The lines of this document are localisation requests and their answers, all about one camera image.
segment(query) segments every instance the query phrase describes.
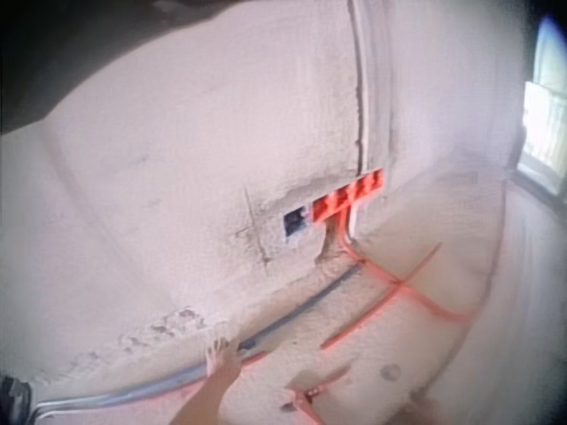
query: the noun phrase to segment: wall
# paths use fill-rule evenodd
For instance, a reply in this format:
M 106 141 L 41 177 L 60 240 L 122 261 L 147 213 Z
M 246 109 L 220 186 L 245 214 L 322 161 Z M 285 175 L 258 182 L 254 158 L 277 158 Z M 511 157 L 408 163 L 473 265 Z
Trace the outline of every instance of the wall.
M 524 98 L 524 10 L 520 2 L 452 0 L 359 1 L 359 24 L 367 30 L 365 11 L 387 29 L 362 37 L 370 62 L 370 104 L 384 122 L 369 118 L 368 168 L 385 167 L 384 195 L 399 189 L 443 158 L 464 153 L 496 165 L 508 164 L 517 143 Z M 372 64 L 390 58 L 390 66 Z M 369 231 L 379 203 L 362 208 L 358 231 Z
M 312 269 L 324 228 L 283 215 L 355 175 L 353 55 L 346 1 L 239 4 L 6 136 L 2 368 L 127 358 Z
M 3 139 L 1 367 L 52 383 L 269 308 L 324 238 L 286 239 L 283 215 L 360 165 L 384 167 L 385 195 L 457 151 L 506 165 L 521 17 L 487 1 L 249 2 L 93 75 Z

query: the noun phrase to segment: red conduit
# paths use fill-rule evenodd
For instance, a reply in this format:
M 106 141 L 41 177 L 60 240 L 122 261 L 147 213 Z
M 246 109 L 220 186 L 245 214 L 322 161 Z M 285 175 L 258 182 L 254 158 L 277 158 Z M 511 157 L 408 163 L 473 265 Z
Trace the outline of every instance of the red conduit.
M 478 314 L 479 307 L 473 309 L 471 312 L 467 313 L 455 313 L 447 310 L 445 307 L 431 301 L 425 295 L 421 294 L 417 290 L 408 286 L 408 282 L 417 274 L 419 271 L 431 260 L 435 253 L 441 247 L 441 243 L 438 243 L 433 250 L 427 254 L 427 256 L 420 261 L 420 263 L 408 274 L 406 279 L 402 280 L 391 274 L 387 270 L 373 263 L 370 259 L 364 257 L 359 252 L 355 251 L 347 240 L 346 235 L 346 222 L 348 218 L 348 213 L 350 208 L 345 209 L 338 213 L 338 243 L 342 248 L 355 260 L 360 261 L 364 266 L 368 267 L 370 272 L 374 274 L 381 281 L 387 281 L 393 288 L 377 303 L 368 309 L 362 316 L 357 318 L 355 321 L 347 325 L 346 327 L 339 330 L 337 334 L 331 336 L 324 343 L 321 344 L 321 349 L 326 350 L 338 343 L 353 331 L 359 328 L 364 322 L 366 322 L 374 314 L 382 310 L 386 305 L 388 305 L 398 294 L 403 294 L 408 298 L 414 299 L 419 304 L 423 305 L 427 310 L 433 315 L 440 317 L 443 320 L 451 321 L 455 323 L 466 323 L 472 321 Z

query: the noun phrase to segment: plaster wall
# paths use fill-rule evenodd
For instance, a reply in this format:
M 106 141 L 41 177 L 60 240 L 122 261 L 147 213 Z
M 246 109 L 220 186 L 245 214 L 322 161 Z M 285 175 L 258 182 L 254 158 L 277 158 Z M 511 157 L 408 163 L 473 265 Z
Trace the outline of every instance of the plaster wall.
M 451 190 L 432 185 L 443 202 L 412 182 L 466 151 L 468 167 L 496 165 L 489 186 L 500 187 L 493 182 L 521 118 L 521 15 L 488 2 L 448 0 L 241 3 L 85 81 L 46 120 L 3 139 L 3 248 L 10 250 L 0 297 L 2 368 L 42 384 L 49 396 L 110 390 L 198 359 L 190 336 L 202 342 L 219 325 L 239 328 L 253 315 L 258 321 L 265 312 L 286 312 L 337 270 L 315 267 L 324 228 L 286 239 L 283 215 L 351 181 L 360 165 L 384 167 L 386 188 L 359 210 L 356 234 L 391 217 L 399 223 L 389 239 L 378 232 L 369 251 L 381 247 L 380 258 L 389 253 L 389 266 L 403 273 L 440 237 L 469 247 L 473 222 L 477 237 L 486 233 L 465 262 L 487 273 L 500 198 L 483 190 L 485 174 L 460 176 Z M 403 196 L 408 187 L 414 196 Z M 469 187 L 479 192 L 468 197 Z M 478 202 L 475 194 L 490 199 Z M 469 208 L 475 202 L 487 211 L 485 220 Z M 412 213 L 424 205 L 427 216 Z M 436 227 L 424 226 L 427 219 Z M 464 233 L 447 230 L 449 219 Z M 409 228 L 427 230 L 427 237 L 406 237 Z M 396 241 L 404 243 L 392 250 Z M 311 274 L 319 277 L 299 279 Z M 420 289 L 454 308 L 474 304 L 477 277 L 461 290 L 444 276 L 431 280 L 433 288 L 423 278 Z M 261 366 L 263 378 L 254 384 L 272 391 L 266 418 L 280 401 L 275 388 L 292 374 L 349 359 L 352 346 L 317 363 L 315 340 L 367 306 L 377 288 L 369 282 L 367 290 L 339 294 L 322 307 L 323 316 L 302 322 L 305 344 L 285 343 L 291 357 L 279 352 Z M 377 376 L 407 341 L 415 345 L 404 352 L 429 350 L 431 358 L 425 364 L 408 355 L 402 366 L 411 379 L 397 392 L 380 387 L 392 397 L 385 408 L 370 400 L 380 382 L 374 375 L 364 381 L 367 397 L 350 391 L 353 412 L 375 405 L 375 414 L 357 423 L 386 420 L 444 359 L 455 329 L 406 323 L 421 314 L 402 302 L 393 319 L 358 337 L 354 349 L 368 358 L 358 366 L 361 378 L 369 370 Z M 415 332 L 422 339 L 434 332 L 439 344 L 421 345 Z M 187 354 L 164 349 L 180 340 Z M 384 351 L 375 354 L 376 347 Z M 292 367 L 277 369 L 270 381 L 268 369 L 286 361 Z M 120 362 L 129 366 L 108 372 Z M 93 370 L 100 372 L 96 384 L 82 379 Z M 253 409 L 240 413 L 260 418 Z
M 128 358 L 312 269 L 324 228 L 283 215 L 354 177 L 355 86 L 346 1 L 244 3 L 6 136 L 2 367 Z
M 366 99 L 366 167 L 386 170 L 381 199 L 459 152 L 506 166 L 523 111 L 521 4 L 355 3 L 365 82 L 376 93 Z M 379 209 L 363 206 L 356 231 L 370 231 Z

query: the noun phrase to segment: white wall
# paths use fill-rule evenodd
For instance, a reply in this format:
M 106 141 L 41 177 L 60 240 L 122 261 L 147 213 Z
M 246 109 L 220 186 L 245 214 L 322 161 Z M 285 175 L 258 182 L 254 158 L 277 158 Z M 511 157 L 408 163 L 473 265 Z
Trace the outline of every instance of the white wall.
M 324 227 L 286 241 L 283 215 L 354 177 L 353 54 L 346 1 L 238 4 L 6 136 L 2 367 L 128 356 L 159 318 L 212 326 L 312 269 Z
M 384 193 L 455 151 L 504 166 L 521 13 L 354 5 L 365 167 L 385 168 Z M 354 178 L 356 84 L 346 0 L 242 3 L 130 52 L 6 136 L 2 368 L 74 375 L 99 347 L 114 361 L 160 344 L 154 321 L 186 336 L 312 269 L 324 228 L 286 241 L 282 216 Z M 369 204 L 359 230 L 378 213 Z

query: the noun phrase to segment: crack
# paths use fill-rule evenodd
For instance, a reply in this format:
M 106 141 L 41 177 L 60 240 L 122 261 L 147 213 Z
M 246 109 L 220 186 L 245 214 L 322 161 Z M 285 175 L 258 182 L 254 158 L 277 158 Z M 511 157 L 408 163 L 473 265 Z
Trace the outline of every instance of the crack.
M 248 189 L 245 186 L 245 197 L 246 205 L 248 206 L 248 213 L 250 214 L 250 220 L 252 220 L 252 229 L 254 231 L 254 236 L 256 238 L 256 244 L 258 244 L 258 250 L 260 251 L 260 256 L 264 267 L 270 262 L 271 258 L 266 253 L 266 249 L 262 245 L 260 240 L 260 232 L 258 231 L 258 226 L 256 225 L 256 219 L 254 219 L 254 214 L 252 211 L 252 202 L 250 202 L 250 195 L 248 194 Z
M 358 135 L 356 136 L 356 142 L 354 143 L 358 148 L 358 158 L 356 164 L 356 175 L 362 174 L 362 169 L 364 167 L 364 146 L 362 144 L 362 138 L 364 133 L 364 102 L 362 100 L 363 93 L 363 79 L 362 79 L 362 57 L 361 57 L 361 40 L 359 37 L 359 28 L 356 25 L 356 18 L 354 16 L 354 1 L 348 0 L 348 14 L 351 20 L 351 27 L 353 29 L 353 39 L 354 39 L 354 56 L 356 62 L 356 103 L 358 106 Z

